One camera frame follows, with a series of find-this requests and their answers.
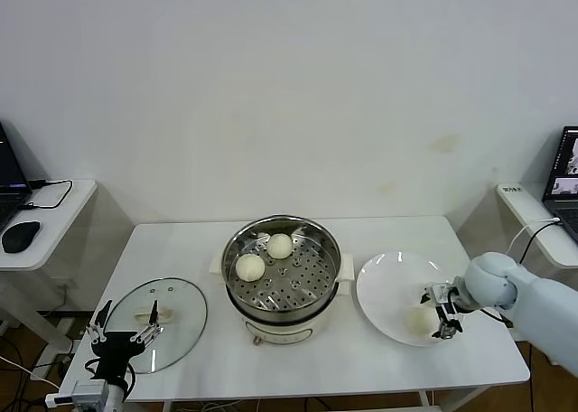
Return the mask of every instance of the steamed bun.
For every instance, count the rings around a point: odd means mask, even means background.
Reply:
[[[255,254],[245,254],[238,258],[235,272],[247,283],[257,281],[265,273],[265,261]]]
[[[286,234],[274,234],[267,242],[267,254],[271,258],[288,258],[293,251],[293,242]]]
[[[412,306],[407,310],[406,328],[413,335],[429,336],[437,331],[439,325],[440,319],[431,306]]]

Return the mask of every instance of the robotic arm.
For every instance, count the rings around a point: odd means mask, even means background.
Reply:
[[[158,323],[157,302],[154,301],[148,325],[141,332],[105,332],[108,311],[112,301],[100,310],[94,324],[87,327],[92,351],[98,358],[85,364],[97,363],[94,377],[77,381],[69,395],[49,394],[46,406],[74,405],[79,412],[121,412],[122,404],[130,392],[125,374],[131,368],[133,383],[135,373],[129,365],[131,358],[140,355],[163,331]]]
[[[426,302],[435,306],[440,318],[435,337],[450,339],[461,332],[459,314],[491,307],[578,377],[578,292],[528,272],[504,254],[483,254],[453,283],[426,287],[422,304]]]

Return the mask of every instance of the computer mouse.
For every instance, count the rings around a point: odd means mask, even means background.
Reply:
[[[27,249],[33,243],[34,236],[40,229],[40,222],[21,222],[13,225],[2,236],[2,248],[8,254],[15,254]]]

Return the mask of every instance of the glass lid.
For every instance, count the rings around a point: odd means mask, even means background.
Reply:
[[[207,302],[201,290],[179,278],[155,279],[126,295],[108,317],[106,331],[142,331],[154,301],[163,331],[144,353],[130,360],[136,373],[154,373],[192,350],[205,329]]]

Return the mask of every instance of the laptop screen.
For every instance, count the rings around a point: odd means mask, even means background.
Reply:
[[[30,189],[0,126],[0,193],[6,192],[30,192]]]
[[[578,126],[564,128],[544,199],[578,200]]]

